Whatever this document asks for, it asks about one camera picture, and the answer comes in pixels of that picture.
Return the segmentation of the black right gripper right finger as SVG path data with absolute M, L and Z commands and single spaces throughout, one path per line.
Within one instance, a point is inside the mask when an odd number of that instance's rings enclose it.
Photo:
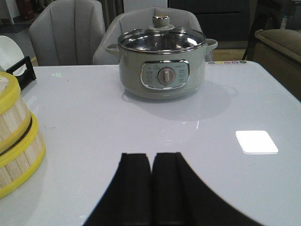
M 276 155 L 157 153 L 155 222 L 182 226 L 288 226 L 289 176 Z

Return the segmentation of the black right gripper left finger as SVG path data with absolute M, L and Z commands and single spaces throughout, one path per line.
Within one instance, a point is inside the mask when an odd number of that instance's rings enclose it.
M 85 226 L 151 225 L 151 172 L 144 153 L 123 153 L 104 195 Z

